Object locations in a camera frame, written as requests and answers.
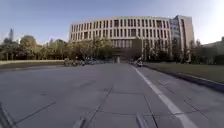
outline tree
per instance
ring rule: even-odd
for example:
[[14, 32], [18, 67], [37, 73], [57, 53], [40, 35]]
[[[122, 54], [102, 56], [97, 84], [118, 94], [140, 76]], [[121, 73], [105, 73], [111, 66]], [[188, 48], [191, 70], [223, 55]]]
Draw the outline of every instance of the tree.
[[108, 59], [112, 57], [112, 45], [110, 40], [106, 38], [101, 40], [101, 45], [99, 48], [99, 57], [102, 59]]
[[174, 38], [172, 40], [172, 55], [173, 55], [174, 61], [180, 62], [180, 60], [181, 60], [181, 43], [178, 38]]
[[5, 60], [14, 60], [18, 54], [19, 44], [8, 38], [4, 39], [3, 44], [1, 45], [1, 58]]
[[132, 47], [130, 49], [131, 58], [137, 59], [142, 55], [142, 40], [136, 37], [132, 41]]
[[36, 40], [31, 35], [25, 35], [20, 40], [21, 50], [26, 59], [36, 59]]
[[20, 40], [20, 45], [24, 47], [34, 47], [36, 44], [35, 38], [31, 35], [26, 35]]

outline concrete ground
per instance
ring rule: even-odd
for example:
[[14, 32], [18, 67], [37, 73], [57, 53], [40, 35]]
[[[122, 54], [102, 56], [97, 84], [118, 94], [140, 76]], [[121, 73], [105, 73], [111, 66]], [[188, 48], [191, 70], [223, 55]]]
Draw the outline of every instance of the concrete ground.
[[0, 101], [19, 128], [72, 128], [81, 117], [86, 128], [139, 128], [137, 113], [150, 128], [223, 128], [223, 96], [128, 64], [0, 74]]

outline curb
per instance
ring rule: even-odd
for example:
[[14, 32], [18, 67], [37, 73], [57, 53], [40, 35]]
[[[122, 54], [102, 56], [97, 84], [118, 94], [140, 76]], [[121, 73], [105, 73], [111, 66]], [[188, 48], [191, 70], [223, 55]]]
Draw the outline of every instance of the curb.
[[37, 69], [50, 69], [62, 67], [62, 65], [55, 66], [35, 66], [35, 67], [25, 67], [25, 68], [12, 68], [12, 69], [0, 69], [0, 72], [9, 72], [9, 71], [20, 71], [20, 70], [37, 70]]
[[182, 74], [182, 73], [174, 73], [174, 72], [170, 72], [170, 71], [165, 71], [165, 70], [161, 70], [159, 68], [155, 68], [155, 67], [151, 67], [148, 65], [144, 65], [144, 67], [152, 69], [152, 70], [156, 70], [183, 80], [186, 80], [188, 82], [192, 82], [192, 83], [196, 83], [198, 85], [203, 85], [206, 86], [208, 88], [211, 88], [213, 90], [219, 91], [219, 92], [224, 92], [224, 84], [222, 83], [218, 83], [218, 82], [214, 82], [211, 80], [207, 80], [204, 78], [199, 78], [199, 77], [195, 77], [195, 76], [191, 76], [191, 75], [186, 75], [186, 74]]

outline building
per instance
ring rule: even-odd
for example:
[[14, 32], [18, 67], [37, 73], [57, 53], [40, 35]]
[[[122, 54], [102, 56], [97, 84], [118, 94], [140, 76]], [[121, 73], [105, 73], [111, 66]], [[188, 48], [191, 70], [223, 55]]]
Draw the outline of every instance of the building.
[[184, 50], [184, 46], [189, 47], [190, 41], [194, 41], [194, 31], [192, 18], [179, 15], [175, 18], [120, 16], [71, 25], [70, 42], [92, 40], [94, 37], [110, 39], [115, 48], [130, 48], [136, 37], [144, 40], [151, 48], [158, 40], [162, 47], [171, 45], [175, 38], [180, 40], [181, 49]]
[[14, 30], [13, 29], [10, 29], [8, 38], [9, 38], [9, 40], [13, 41], [13, 39], [14, 39]]

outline green tree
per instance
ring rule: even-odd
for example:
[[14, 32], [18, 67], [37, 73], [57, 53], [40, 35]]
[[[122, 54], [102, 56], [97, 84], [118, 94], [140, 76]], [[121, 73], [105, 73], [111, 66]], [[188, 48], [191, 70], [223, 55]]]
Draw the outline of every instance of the green tree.
[[18, 55], [19, 44], [8, 38], [4, 39], [0, 48], [1, 59], [14, 60]]
[[36, 39], [31, 35], [25, 35], [20, 40], [22, 54], [26, 59], [36, 59]]
[[180, 62], [180, 60], [181, 60], [181, 43], [178, 38], [174, 38], [172, 40], [172, 55], [173, 55], [174, 61]]

